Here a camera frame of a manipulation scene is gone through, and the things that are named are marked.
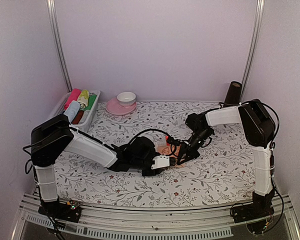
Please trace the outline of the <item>orange patterned towel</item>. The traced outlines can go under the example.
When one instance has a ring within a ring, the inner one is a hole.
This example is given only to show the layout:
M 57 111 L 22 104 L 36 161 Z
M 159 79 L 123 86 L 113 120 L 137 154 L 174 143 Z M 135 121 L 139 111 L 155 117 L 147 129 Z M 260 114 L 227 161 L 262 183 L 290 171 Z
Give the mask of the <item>orange patterned towel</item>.
M 187 140 L 182 140 L 182 141 L 183 141 L 183 143 L 181 146 L 172 146 L 172 145 L 169 146 L 169 145 L 166 145 L 166 141 L 165 141 L 165 144 L 160 143 L 157 146 L 156 151 L 159 153 L 159 155 L 165 155 L 165 156 L 169 156 L 169 157 L 176 159 L 175 166 L 159 168 L 158 170 L 164 170 L 166 168 L 178 168 L 179 169 L 179 168 L 186 167 L 185 154 L 180 151 L 186 150 L 189 142 Z

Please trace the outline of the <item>light blue towel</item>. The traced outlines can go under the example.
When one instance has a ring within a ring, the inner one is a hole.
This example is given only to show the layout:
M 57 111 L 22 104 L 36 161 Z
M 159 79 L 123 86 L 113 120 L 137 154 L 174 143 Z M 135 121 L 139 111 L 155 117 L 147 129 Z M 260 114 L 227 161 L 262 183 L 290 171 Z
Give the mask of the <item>light blue towel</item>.
M 69 107 L 64 111 L 63 114 L 68 118 L 69 123 L 75 118 L 80 108 L 81 106 L 77 101 L 72 101 Z

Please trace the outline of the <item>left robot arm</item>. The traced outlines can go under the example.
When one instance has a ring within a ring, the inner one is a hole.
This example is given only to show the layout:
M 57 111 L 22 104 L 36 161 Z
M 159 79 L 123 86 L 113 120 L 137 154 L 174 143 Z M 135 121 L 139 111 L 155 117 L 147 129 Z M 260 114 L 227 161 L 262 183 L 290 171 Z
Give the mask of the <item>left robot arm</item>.
M 146 137 L 137 137 L 121 146 L 106 144 L 73 126 L 65 115 L 55 116 L 36 126 L 30 133 L 30 151 L 37 184 L 45 209 L 53 216 L 64 213 L 59 202 L 54 165 L 62 154 L 97 164 L 113 172 L 140 170 L 144 176 L 154 176 L 168 167 L 167 156 L 156 151 L 154 143 Z

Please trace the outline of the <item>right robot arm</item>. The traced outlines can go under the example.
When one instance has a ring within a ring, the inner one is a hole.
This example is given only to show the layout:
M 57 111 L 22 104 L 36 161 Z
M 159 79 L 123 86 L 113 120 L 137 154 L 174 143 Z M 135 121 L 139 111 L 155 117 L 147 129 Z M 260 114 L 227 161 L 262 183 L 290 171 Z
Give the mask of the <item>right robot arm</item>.
M 273 149 L 280 122 L 274 121 L 269 114 L 270 106 L 259 99 L 246 101 L 239 105 L 213 108 L 200 114 L 188 115 L 185 124 L 192 130 L 190 138 L 180 145 L 177 165 L 199 157 L 199 148 L 206 140 L 211 140 L 214 127 L 240 124 L 246 141 L 251 146 L 255 167 L 255 187 L 252 204 L 248 213 L 259 218 L 272 204 L 275 190 L 272 182 L 274 174 Z

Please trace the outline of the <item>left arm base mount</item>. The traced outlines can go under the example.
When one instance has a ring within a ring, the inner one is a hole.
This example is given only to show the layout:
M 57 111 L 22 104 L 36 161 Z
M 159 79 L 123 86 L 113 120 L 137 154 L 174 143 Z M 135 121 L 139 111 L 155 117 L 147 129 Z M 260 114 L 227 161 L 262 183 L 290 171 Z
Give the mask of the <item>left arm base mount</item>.
M 40 197 L 40 207 L 38 213 L 55 220 L 64 220 L 67 222 L 78 223 L 81 217 L 81 203 L 75 200 L 69 200 L 66 203 L 60 202 L 59 197 L 55 201 L 44 201 Z

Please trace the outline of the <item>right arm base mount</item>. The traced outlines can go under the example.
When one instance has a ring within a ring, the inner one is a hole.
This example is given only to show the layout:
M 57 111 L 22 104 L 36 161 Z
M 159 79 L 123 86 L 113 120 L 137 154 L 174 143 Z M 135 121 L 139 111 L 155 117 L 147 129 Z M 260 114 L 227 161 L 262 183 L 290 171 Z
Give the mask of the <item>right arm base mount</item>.
M 274 213 L 275 211 L 272 204 L 266 206 L 265 208 L 261 208 L 254 203 L 235 203 L 229 210 L 229 214 L 235 223 L 242 223 L 267 217 L 273 215 Z

